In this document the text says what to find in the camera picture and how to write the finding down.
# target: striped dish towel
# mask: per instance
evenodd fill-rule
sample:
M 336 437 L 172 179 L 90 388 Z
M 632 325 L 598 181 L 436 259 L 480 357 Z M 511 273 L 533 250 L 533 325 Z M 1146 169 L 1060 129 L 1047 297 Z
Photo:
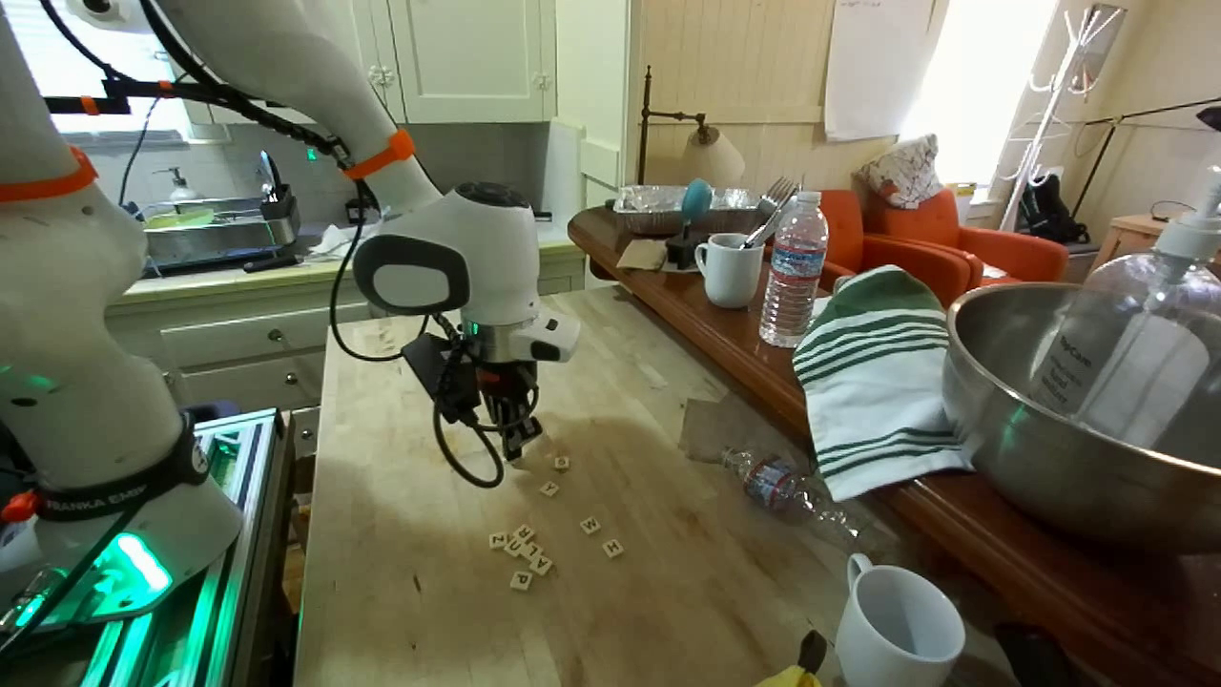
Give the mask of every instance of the striped dish towel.
M 946 314 L 902 267 L 847 279 L 792 351 L 831 501 L 964 470 L 943 408 Z

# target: window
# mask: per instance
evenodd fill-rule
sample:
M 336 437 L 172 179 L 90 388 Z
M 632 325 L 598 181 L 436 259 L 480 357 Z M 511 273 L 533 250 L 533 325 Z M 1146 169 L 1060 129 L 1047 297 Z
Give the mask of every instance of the window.
M 82 57 L 56 25 L 46 17 L 37 0 L 5 0 L 5 16 L 15 29 L 15 43 L 37 78 L 43 96 L 103 96 L 103 72 Z M 132 78 L 172 78 L 172 57 L 159 49 L 153 34 L 120 34 L 101 29 L 75 17 L 71 10 L 62 10 L 64 21 L 75 29 L 75 36 L 112 62 L 120 72 Z M 141 129 L 145 110 L 153 100 L 131 100 L 131 113 L 55 113 L 62 133 L 115 133 L 115 129 Z M 181 100 L 163 100 L 153 110 L 148 129 L 183 129 L 188 106 Z
M 993 181 L 1057 0 L 949 0 L 904 137 L 940 133 L 943 181 Z

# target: metal mixing bowl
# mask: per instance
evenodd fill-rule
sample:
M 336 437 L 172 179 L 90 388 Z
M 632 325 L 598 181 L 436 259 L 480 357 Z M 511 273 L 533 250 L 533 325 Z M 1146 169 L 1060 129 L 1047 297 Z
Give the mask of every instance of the metal mixing bowl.
M 973 464 L 1014 506 L 1057 531 L 1151 552 L 1221 548 L 1216 391 L 1193 391 L 1187 419 L 1175 419 L 1156 450 L 1105 437 L 1030 399 L 1030 361 L 1067 293 L 1067 287 L 990 287 L 955 302 L 946 412 Z

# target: white cup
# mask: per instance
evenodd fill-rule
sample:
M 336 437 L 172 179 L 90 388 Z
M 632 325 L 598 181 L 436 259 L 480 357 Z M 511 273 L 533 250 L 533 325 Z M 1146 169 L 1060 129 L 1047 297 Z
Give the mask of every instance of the white cup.
M 946 684 L 962 643 L 962 615 L 931 580 L 875 563 L 865 552 L 847 555 L 847 601 L 837 634 L 847 687 Z
M 747 249 L 747 231 L 714 231 L 696 249 L 701 293 L 721 307 L 752 306 L 765 273 L 765 242 Z

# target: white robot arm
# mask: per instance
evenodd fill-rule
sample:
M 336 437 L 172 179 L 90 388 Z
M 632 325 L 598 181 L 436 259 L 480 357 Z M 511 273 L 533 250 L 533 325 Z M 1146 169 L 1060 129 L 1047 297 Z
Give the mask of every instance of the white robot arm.
M 71 0 L 71 10 L 115 21 L 136 0 Z M 491 379 L 480 391 L 511 433 L 504 450 L 538 433 L 533 361 L 570 357 L 575 326 L 538 307 L 532 212 L 438 193 L 408 133 L 300 3 L 159 0 L 153 10 L 209 75 L 314 113 L 344 146 L 347 176 L 380 204 L 380 231 L 355 250 L 361 293 L 391 314 L 461 307 L 457 351 L 471 375 Z M 239 519 L 201 477 L 159 371 L 103 325 L 141 273 L 145 239 L 90 179 L 87 156 L 56 137 L 0 0 L 0 422 L 46 492 L 37 540 L 50 563 L 75 563 L 101 539 L 131 531 L 181 583 L 238 539 Z M 455 342 L 417 346 L 412 365 L 448 356 Z

